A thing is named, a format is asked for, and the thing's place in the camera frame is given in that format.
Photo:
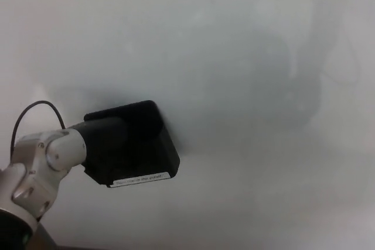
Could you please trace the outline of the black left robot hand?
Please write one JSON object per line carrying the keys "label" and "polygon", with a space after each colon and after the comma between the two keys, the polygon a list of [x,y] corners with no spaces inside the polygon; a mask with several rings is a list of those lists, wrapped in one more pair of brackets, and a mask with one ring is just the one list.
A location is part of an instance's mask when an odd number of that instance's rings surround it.
{"label": "black left robot hand", "polygon": [[117,117],[84,121],[71,126],[82,136],[86,158],[84,172],[100,185],[110,186],[115,160],[128,139],[128,125]]}

